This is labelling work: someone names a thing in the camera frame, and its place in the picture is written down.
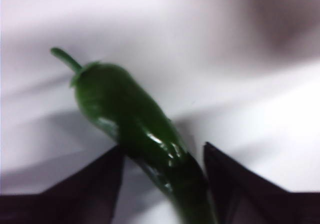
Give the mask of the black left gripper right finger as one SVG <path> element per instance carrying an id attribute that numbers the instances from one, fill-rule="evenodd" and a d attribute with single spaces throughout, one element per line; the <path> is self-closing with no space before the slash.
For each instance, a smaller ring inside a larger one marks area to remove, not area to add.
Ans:
<path id="1" fill-rule="evenodd" d="M 318 224 L 320 194 L 286 191 L 207 142 L 208 185 L 222 224 Z"/>

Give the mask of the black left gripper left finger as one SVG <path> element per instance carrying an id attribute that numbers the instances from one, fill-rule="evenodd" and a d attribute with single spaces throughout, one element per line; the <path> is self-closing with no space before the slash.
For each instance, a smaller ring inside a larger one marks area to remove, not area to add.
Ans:
<path id="1" fill-rule="evenodd" d="M 2 224 L 110 224 L 122 185 L 124 154 L 114 147 L 40 194 L 2 195 Z"/>

